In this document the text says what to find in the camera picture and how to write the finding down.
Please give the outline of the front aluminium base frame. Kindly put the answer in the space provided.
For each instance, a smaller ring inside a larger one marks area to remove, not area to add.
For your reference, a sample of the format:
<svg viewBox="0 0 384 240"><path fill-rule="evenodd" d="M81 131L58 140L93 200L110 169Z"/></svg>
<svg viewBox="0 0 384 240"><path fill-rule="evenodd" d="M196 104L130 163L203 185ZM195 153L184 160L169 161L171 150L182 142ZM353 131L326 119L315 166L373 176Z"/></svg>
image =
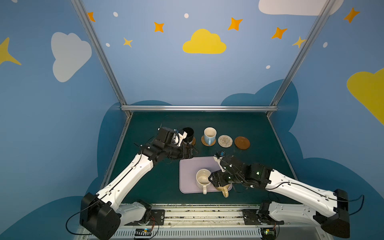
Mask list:
<svg viewBox="0 0 384 240"><path fill-rule="evenodd" d="M260 205L233 204L153 204L165 210L164 225L121 226L113 240L261 240L261 229L275 229L276 240L332 240L321 227L304 223L284 225L245 225L242 210ZM150 229L150 239L134 239L135 229Z"/></svg>

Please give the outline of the yellow ceramic mug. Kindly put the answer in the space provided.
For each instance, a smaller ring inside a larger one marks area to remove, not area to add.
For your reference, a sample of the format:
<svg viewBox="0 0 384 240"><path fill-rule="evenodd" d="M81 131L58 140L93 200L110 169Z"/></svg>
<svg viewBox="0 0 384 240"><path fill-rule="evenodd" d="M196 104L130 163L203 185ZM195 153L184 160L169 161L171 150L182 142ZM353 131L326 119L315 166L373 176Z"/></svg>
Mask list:
<svg viewBox="0 0 384 240"><path fill-rule="evenodd" d="M222 192L223 196L225 198L229 197L229 190L230 190L231 184L223 186L223 187L217 187L216 190Z"/></svg>

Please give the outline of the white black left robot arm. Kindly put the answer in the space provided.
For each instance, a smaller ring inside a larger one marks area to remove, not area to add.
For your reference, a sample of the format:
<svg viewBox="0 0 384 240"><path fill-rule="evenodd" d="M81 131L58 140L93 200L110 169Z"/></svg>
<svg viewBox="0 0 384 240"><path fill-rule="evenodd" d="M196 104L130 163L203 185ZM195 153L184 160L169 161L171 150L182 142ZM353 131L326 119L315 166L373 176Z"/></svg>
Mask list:
<svg viewBox="0 0 384 240"><path fill-rule="evenodd" d="M100 240L109 240L121 226L151 222L152 207L144 201L121 206L138 181L165 158L190 159L193 134L186 129L159 128L150 142L140 147L132 162L96 194L87 193L81 201L80 225Z"/></svg>

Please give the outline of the left aluminium corner post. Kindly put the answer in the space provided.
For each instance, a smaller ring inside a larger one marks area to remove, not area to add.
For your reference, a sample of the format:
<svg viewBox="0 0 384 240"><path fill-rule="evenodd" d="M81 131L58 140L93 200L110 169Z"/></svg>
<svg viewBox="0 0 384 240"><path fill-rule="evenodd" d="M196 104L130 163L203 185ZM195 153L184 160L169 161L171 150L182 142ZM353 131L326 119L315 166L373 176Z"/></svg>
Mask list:
<svg viewBox="0 0 384 240"><path fill-rule="evenodd" d="M107 56L103 50L103 47L101 45L101 42L97 36L97 33L93 27L92 21L90 20L88 13L86 11L86 7L83 3L83 1L80 0L71 0L75 11L82 22L82 25L92 43L92 46L102 64L102 67L111 83L111 86L121 104L121 106L127 105L126 99L124 97L124 94L122 92L122 89L118 83L118 80L112 70L112 67L107 59Z"/></svg>

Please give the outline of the white cream ceramic mug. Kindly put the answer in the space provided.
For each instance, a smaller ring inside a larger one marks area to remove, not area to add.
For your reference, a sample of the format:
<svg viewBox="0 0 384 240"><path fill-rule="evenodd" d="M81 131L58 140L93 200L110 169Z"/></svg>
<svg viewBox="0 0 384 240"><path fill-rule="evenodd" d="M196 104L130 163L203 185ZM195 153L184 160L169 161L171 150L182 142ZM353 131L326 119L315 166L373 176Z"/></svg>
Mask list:
<svg viewBox="0 0 384 240"><path fill-rule="evenodd" d="M208 188L211 185L209 177L211 172L207 169L201 169L196 174L196 184L202 190L203 194L206 195Z"/></svg>

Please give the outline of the left small circuit board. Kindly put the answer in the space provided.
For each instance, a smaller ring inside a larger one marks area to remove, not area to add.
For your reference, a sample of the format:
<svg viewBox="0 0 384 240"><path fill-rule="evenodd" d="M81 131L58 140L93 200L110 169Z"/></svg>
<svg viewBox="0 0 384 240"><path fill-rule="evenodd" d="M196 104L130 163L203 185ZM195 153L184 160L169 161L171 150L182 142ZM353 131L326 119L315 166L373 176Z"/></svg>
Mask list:
<svg viewBox="0 0 384 240"><path fill-rule="evenodd" d="M150 239L152 235L153 235L153 231L147 228L144 228L144 229L137 228L134 231L134 239Z"/></svg>

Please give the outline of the small brown wooden coaster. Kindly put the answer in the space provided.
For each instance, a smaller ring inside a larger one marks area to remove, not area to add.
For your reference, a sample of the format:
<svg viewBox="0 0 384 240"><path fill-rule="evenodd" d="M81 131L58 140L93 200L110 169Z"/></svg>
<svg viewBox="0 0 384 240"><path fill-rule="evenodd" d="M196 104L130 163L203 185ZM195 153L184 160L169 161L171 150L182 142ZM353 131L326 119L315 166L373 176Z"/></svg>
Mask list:
<svg viewBox="0 0 384 240"><path fill-rule="evenodd" d="M240 150L247 150L251 143L246 137L239 136L235 139L235 145Z"/></svg>

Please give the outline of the right aluminium corner post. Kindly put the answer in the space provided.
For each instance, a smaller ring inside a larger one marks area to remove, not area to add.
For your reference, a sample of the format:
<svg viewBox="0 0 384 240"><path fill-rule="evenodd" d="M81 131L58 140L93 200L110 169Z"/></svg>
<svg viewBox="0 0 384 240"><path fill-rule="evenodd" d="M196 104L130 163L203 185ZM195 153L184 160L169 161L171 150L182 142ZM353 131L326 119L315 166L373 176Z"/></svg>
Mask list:
<svg viewBox="0 0 384 240"><path fill-rule="evenodd" d="M270 104L271 110L267 111L267 118L269 119L273 112L276 112L278 110L278 104L282 97L284 96L286 90L288 89L290 83L292 82L293 78L295 77L296 73L298 72L300 66L305 60L305 57L309 53L312 45L316 41L319 33L323 29L324 25L326 24L329 16L331 15L331 10L333 6L335 5L335 0L327 0L325 1L325 4L323 8L321 9L318 17L316 18L312 28L310 29L307 39L300 48L298 55L296 56L295 60L293 61L293 64L291 68L289 69L286 77L284 78L282 84L278 88L275 96L272 99L272 102Z"/></svg>

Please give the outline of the multicolour woven round coaster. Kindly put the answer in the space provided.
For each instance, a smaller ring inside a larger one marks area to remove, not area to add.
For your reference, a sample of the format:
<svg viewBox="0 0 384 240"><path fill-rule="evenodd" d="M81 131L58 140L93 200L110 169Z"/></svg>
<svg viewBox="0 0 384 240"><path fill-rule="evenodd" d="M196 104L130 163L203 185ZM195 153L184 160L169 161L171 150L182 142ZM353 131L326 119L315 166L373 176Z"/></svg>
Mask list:
<svg viewBox="0 0 384 240"><path fill-rule="evenodd" d="M233 139L228 135L221 135L218 138L218 143L223 148L229 148L233 144Z"/></svg>

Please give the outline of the tan woven rattan coaster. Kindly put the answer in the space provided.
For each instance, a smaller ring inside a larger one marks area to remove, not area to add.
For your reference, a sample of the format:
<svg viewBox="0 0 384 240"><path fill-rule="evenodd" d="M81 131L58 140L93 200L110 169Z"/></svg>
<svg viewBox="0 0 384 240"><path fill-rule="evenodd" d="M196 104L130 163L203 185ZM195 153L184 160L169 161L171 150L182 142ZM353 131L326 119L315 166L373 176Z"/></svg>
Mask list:
<svg viewBox="0 0 384 240"><path fill-rule="evenodd" d="M214 145L216 144L217 140L214 139L214 141L209 145L209 144L207 144L206 141L205 141L205 136L202 136L202 137L201 137L201 142L202 142L202 144L203 144L204 146L211 147L211 146L214 146Z"/></svg>

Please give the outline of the cream mug blue handle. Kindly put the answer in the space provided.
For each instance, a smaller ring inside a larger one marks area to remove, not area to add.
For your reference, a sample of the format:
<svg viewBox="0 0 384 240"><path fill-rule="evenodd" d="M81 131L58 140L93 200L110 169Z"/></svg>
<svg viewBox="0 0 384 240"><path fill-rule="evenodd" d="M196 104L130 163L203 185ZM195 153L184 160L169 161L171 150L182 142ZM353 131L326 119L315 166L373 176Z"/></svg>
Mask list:
<svg viewBox="0 0 384 240"><path fill-rule="evenodd" d="M208 127L204 130L205 141L207 144L211 144L216 139L217 131L212 127Z"/></svg>

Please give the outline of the right small circuit board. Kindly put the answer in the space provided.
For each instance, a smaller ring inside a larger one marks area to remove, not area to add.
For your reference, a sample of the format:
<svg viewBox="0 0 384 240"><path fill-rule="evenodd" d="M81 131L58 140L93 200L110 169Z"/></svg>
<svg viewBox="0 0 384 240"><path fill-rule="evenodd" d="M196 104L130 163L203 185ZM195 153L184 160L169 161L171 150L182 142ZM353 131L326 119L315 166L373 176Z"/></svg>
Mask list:
<svg viewBox="0 0 384 240"><path fill-rule="evenodd" d="M275 240L277 237L277 231L275 229L261 229L261 240Z"/></svg>

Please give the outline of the lilac plastic tray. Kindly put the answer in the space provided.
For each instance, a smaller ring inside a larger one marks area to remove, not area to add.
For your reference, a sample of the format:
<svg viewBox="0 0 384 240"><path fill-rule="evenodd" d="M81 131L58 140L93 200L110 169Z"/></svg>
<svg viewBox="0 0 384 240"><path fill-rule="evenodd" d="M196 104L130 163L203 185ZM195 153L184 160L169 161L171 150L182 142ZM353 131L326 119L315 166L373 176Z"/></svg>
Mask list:
<svg viewBox="0 0 384 240"><path fill-rule="evenodd" d="M203 194L202 190L196 184L196 174L201 169L207 169L211 173L220 171L214 157L197 157L180 161L180 191L183 194ZM220 192L214 185L210 185L208 193Z"/></svg>

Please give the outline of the aluminium corner post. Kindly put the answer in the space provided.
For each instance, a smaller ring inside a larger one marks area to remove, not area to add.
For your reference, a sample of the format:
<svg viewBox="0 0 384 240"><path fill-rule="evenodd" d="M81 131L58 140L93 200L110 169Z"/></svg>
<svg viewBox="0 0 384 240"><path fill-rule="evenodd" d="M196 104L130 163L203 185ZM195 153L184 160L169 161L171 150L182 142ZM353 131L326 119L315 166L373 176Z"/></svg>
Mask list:
<svg viewBox="0 0 384 240"><path fill-rule="evenodd" d="M121 104L121 106L127 105L126 99L124 97L124 94L122 92L122 89L118 83L118 80L112 70L112 67L107 59L107 56L103 50L103 47L101 45L101 42L97 36L97 33L93 27L92 21L90 20L88 13L86 11L86 7L83 3L83 1L80 0L71 0L75 11L82 22L82 25L92 43L92 46L102 64L102 67L111 83L111 86Z"/></svg>
<svg viewBox="0 0 384 240"><path fill-rule="evenodd" d="M335 0L327 0L325 1L325 4L323 8L321 9L318 17L316 18L312 28L310 29L307 39L300 48L298 55L296 56L295 60L293 61L293 64L291 68L289 69L286 77L284 78L282 84L278 88L275 96L272 99L272 102L270 104L271 110L267 111L267 118L269 119L273 112L276 112L278 110L278 104L282 97L284 96L286 90L288 89L290 83L292 82L293 78L295 77L296 73L298 72L300 66L305 60L305 57L309 53L312 45L316 41L319 33L323 29L324 25L326 24L329 16L331 15L331 10L333 6L335 5Z"/></svg>

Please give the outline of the black ceramic mug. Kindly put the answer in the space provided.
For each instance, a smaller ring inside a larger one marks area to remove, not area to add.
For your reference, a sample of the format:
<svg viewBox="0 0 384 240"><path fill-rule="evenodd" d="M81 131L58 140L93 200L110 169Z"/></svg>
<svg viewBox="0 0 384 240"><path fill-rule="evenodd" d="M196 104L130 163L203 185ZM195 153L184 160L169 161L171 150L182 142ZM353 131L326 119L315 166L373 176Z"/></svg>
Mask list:
<svg viewBox="0 0 384 240"><path fill-rule="evenodd" d="M186 127L183 128L183 131L187 134L187 136L183 139L183 142L191 145L194 140L194 130L190 127Z"/></svg>

